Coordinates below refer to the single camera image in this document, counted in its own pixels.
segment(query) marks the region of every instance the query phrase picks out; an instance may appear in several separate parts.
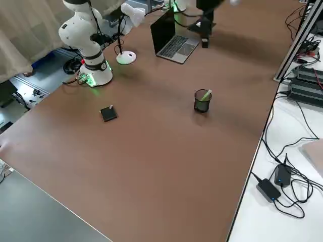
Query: round white object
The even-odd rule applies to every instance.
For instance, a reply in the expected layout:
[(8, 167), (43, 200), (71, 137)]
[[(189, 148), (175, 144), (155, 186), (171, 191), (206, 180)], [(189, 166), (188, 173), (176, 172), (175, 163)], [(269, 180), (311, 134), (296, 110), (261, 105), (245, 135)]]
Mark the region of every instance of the round white object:
[(132, 51), (123, 51), (122, 54), (118, 54), (117, 62), (122, 65), (128, 65), (137, 59), (137, 55)]

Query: white cloth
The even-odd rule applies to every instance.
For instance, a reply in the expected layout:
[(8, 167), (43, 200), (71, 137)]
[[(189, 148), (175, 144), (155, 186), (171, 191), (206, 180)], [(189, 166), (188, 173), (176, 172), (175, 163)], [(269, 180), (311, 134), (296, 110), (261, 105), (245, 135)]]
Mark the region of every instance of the white cloth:
[[(109, 14), (125, 0), (91, 0)], [(72, 15), (62, 0), (0, 0), (0, 83), (62, 47), (58, 29)]]

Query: metal frame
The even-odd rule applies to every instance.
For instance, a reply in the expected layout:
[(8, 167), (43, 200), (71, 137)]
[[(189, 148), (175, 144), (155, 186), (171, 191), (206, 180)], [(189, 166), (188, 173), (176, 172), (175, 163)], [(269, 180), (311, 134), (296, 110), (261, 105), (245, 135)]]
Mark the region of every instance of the metal frame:
[(147, 7), (148, 7), (148, 12), (151, 11), (152, 7), (151, 7), (151, 0), (147, 0)]
[(287, 55), (285, 56), (283, 62), (281, 63), (278, 71), (275, 74), (274, 80), (280, 81), (283, 78), (292, 63), (295, 55), (299, 47), (301, 46), (302, 42), (307, 38), (312, 26), (315, 24), (318, 16), (320, 15), (323, 9), (323, 0), (317, 0), (314, 6), (311, 9), (307, 19), (304, 21), (302, 27), (298, 31), (293, 44), (291, 45), (290, 49), (288, 50)]

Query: power adapter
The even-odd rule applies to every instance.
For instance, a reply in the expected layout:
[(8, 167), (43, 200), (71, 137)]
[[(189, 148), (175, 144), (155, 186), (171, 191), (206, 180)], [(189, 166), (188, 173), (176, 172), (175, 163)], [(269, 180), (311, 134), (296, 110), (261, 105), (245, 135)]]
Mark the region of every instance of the power adapter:
[(274, 183), (276, 185), (287, 187), (291, 183), (291, 167), (284, 164), (279, 164), (275, 170)]
[(254, 173), (252, 173), (254, 177), (258, 180), (257, 189), (260, 193), (266, 198), (266, 200), (270, 203), (276, 201), (282, 194), (278, 191), (278, 189), (268, 180), (261, 180)]

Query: pen holder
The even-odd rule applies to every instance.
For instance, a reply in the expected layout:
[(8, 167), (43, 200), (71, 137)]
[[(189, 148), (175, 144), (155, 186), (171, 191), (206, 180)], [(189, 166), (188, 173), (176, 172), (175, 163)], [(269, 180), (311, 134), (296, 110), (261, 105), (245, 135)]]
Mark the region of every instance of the pen holder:
[(200, 89), (195, 92), (195, 102), (194, 109), (197, 112), (207, 112), (209, 108), (210, 101), (212, 99), (212, 93), (210, 93), (206, 98), (203, 99), (208, 90)]

